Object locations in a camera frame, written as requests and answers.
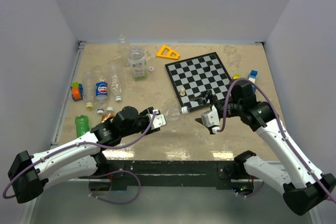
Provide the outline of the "grapefruit tea bottle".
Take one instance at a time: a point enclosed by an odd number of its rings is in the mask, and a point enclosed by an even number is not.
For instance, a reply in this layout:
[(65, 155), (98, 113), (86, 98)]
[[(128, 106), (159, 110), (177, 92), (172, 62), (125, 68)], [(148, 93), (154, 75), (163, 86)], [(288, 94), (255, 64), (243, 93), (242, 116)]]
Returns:
[(146, 55), (138, 46), (132, 46), (129, 50), (129, 65), (135, 81), (147, 78)]

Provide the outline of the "blue white slim bottle cap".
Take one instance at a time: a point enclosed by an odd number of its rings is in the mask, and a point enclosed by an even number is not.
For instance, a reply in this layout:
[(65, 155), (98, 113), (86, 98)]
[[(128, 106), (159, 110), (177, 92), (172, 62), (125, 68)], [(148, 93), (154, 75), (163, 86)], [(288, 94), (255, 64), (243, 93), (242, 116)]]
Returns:
[(190, 109), (188, 106), (181, 107), (181, 113), (182, 114), (189, 114)]

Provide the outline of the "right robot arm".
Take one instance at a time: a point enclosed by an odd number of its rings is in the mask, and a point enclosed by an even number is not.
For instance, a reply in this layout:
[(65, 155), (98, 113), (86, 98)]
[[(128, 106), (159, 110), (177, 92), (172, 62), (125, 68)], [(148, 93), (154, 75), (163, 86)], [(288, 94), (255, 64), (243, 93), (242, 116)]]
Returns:
[(210, 134), (218, 134), (225, 129), (227, 118), (239, 117), (263, 139), (285, 169), (275, 168), (255, 153), (246, 151), (236, 157), (234, 173), (239, 178), (250, 175), (261, 179), (282, 195), (295, 214), (302, 216), (325, 200), (335, 201), (331, 194), (335, 177), (325, 174), (307, 158), (285, 129), (269, 98), (257, 101), (254, 90), (260, 88), (248, 79), (239, 78), (232, 81), (223, 100), (218, 100), (211, 91), (202, 92), (192, 99), (208, 104), (209, 111), (196, 121)]

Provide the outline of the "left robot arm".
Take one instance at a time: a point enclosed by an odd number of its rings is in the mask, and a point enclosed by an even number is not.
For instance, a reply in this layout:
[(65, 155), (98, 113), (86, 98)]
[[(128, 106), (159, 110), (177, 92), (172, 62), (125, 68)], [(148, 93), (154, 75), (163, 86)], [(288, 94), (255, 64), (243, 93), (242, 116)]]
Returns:
[[(142, 112), (126, 106), (115, 116), (109, 116), (75, 140), (40, 153), (22, 151), (15, 156), (8, 171), (9, 184), (3, 198), (15, 198), (19, 204), (29, 202), (54, 185), (80, 177), (103, 178), (109, 165), (104, 150), (119, 150), (122, 138), (140, 134), (139, 141), (158, 132), (166, 125), (165, 115), (153, 107)], [(9, 189), (13, 195), (7, 195)]]

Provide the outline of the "clear Pocari bottle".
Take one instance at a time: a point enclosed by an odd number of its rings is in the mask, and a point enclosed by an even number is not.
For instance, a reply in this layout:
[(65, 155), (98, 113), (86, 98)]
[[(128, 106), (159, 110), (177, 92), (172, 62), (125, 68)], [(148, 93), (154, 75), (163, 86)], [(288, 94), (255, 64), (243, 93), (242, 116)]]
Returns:
[(124, 34), (120, 34), (118, 37), (118, 40), (119, 40), (118, 50), (119, 50), (120, 56), (124, 62), (127, 62), (129, 50), (130, 50), (130, 43)]

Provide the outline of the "clear slim bottle white cap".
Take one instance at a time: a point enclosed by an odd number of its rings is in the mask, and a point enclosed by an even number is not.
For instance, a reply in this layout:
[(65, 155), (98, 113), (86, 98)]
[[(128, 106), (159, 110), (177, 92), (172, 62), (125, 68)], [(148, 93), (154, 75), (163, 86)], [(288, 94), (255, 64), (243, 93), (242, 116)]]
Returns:
[(165, 112), (165, 118), (169, 122), (178, 121), (182, 116), (181, 108), (179, 107), (169, 107)]

